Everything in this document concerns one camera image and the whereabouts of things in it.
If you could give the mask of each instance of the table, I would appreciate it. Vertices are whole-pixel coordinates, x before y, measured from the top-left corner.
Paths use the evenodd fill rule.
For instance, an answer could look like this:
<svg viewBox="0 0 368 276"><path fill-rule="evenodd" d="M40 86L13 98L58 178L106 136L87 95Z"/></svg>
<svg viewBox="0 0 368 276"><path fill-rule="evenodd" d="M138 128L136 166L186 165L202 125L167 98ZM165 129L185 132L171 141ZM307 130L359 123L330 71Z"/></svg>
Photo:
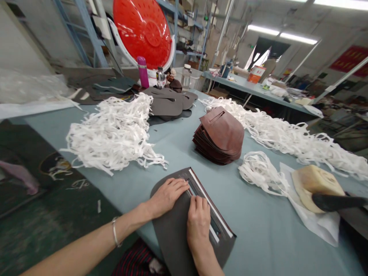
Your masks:
<svg viewBox="0 0 368 276"><path fill-rule="evenodd" d="M200 99L207 95L191 90ZM167 170L161 165L144 169L132 162L122 171L110 177L95 168L78 169L122 213L149 199L153 186L166 175L186 167L192 167L207 193L222 216L237 235L234 248L224 267L226 275L273 275L273 276L363 276L357 256L344 233L340 244L334 248L309 231L301 222L290 202L285 197L273 196L245 182L238 171L239 159L226 166L215 165L195 150L192 136L200 124L199 117L205 114L203 105L196 101L192 116L149 129L149 142L156 144L154 150L169 161ZM82 106L94 112L94 106ZM65 148L65 137L71 123L80 122L84 112L68 108L31 115L25 118L55 149ZM292 156L268 150L255 142L245 132L242 156L249 151L263 151L273 165L279 163L299 169L302 166ZM75 156L61 152L69 161ZM367 193L361 183L353 178L336 176L346 191L358 195ZM159 256L162 254L152 222L147 223L138 234Z"/></svg>
<svg viewBox="0 0 368 276"><path fill-rule="evenodd" d="M357 122L355 122L354 124L351 124L350 126L344 128L343 130L339 131L338 133L336 133L333 137L339 136L342 133L346 133L349 129L352 129L360 124L367 124L368 123L368 117L367 116L363 116L360 115L358 113L355 114L355 116L358 118Z"/></svg>
<svg viewBox="0 0 368 276"><path fill-rule="evenodd" d="M308 110L306 110L302 105L299 105L294 102L294 99L292 102L288 103L285 102L283 98L273 95L269 90L263 89L260 84L254 84L252 82L247 81L245 78L240 77L238 75L229 74L230 77L233 77L235 81L228 80L226 78L222 78L220 76L213 77L210 71L203 72L202 76L204 76L207 79L210 79L210 85L207 90L207 94L210 91L211 84L213 81L216 81L218 83L221 83L223 85L230 86L234 89L240 90L242 92L250 94L248 98L245 100L245 103L243 107L248 103L249 99L252 95L255 95L257 97L264 98L266 100L270 100L272 102L281 104L283 106L304 112L306 114L310 114L315 116L314 114L310 113Z"/></svg>

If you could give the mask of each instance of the beige foam block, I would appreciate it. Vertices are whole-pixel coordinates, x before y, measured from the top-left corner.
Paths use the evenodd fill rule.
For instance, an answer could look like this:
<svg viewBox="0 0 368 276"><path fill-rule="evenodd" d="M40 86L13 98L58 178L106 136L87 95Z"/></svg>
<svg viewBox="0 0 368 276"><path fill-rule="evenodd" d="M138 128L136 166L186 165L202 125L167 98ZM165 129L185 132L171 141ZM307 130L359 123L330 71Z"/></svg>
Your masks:
<svg viewBox="0 0 368 276"><path fill-rule="evenodd" d="M291 176L302 203L314 213L324 213L324 211L314 204L312 194L345 195L335 176L315 165L295 170Z"/></svg>

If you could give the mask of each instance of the green floor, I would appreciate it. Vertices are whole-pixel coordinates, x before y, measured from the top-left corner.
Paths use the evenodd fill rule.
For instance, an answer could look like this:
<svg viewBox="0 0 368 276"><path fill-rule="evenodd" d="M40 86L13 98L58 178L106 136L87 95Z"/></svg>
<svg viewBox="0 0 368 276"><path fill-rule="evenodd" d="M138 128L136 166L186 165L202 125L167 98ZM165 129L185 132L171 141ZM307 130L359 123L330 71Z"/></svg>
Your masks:
<svg viewBox="0 0 368 276"><path fill-rule="evenodd" d="M46 190L42 196L0 219L0 276L18 275L70 242L120 215L92 185L68 189L84 176L73 174L54 181L39 170L40 163L55 152L26 125L0 124L0 148L13 151ZM0 184L0 211L28 198L26 190L10 183ZM101 212L97 201L101 200ZM121 248L110 253L90 275L110 275L123 252L138 236L130 235Z"/></svg>

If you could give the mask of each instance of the red banner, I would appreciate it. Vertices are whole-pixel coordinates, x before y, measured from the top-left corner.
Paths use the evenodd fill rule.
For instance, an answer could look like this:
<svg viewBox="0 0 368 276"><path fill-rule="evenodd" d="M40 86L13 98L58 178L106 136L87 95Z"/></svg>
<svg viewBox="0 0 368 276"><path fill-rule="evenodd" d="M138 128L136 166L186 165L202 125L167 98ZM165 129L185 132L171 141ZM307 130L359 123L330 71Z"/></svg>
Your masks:
<svg viewBox="0 0 368 276"><path fill-rule="evenodd" d="M347 73L357 66L368 56L368 48L361 46L351 46L345 51L331 66L333 70ZM368 75L368 63L354 73L357 77L366 77Z"/></svg>

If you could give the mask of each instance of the silver bracelet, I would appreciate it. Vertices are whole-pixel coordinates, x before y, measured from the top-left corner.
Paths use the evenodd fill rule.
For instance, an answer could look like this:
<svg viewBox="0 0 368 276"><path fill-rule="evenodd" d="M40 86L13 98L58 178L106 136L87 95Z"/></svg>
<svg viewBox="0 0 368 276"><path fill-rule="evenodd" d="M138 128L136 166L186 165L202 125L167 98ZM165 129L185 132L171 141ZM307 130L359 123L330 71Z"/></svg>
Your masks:
<svg viewBox="0 0 368 276"><path fill-rule="evenodd" d="M118 219L119 217L114 217L113 219L112 219L112 230L113 230L113 232L114 232L114 239L115 239L115 245L116 245L116 247L121 247L122 246L122 244L123 244L123 242L121 242L120 244L118 243L118 238L116 237L116 230L115 230L115 222L116 222L116 220Z"/></svg>

